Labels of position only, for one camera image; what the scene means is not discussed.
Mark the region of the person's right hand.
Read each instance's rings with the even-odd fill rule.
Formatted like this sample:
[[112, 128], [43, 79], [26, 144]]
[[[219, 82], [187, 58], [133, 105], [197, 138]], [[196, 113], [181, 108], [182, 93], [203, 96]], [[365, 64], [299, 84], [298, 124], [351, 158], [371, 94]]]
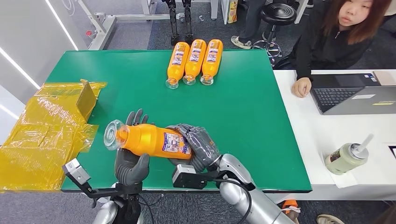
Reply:
[[305, 98], [311, 90], [311, 80], [307, 77], [298, 79], [291, 88], [291, 92], [299, 97]]

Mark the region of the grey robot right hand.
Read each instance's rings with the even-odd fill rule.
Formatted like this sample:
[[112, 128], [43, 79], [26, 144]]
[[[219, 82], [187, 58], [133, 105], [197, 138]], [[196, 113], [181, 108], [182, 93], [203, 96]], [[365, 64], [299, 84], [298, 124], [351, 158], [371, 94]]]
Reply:
[[219, 149], [205, 128], [188, 124], [171, 125], [166, 128], [180, 133], [192, 149], [190, 159], [169, 159], [172, 165], [192, 165], [196, 172], [201, 173], [219, 159]]

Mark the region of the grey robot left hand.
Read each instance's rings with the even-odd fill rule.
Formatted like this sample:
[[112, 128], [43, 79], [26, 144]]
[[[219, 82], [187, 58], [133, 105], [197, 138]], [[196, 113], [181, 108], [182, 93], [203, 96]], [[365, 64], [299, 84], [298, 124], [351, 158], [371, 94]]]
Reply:
[[[125, 124], [135, 126], [145, 124], [148, 115], [143, 115], [143, 110], [132, 111], [128, 115]], [[115, 177], [124, 186], [132, 186], [141, 183], [149, 174], [150, 156], [142, 154], [135, 155], [130, 150], [119, 148], [115, 159]]]

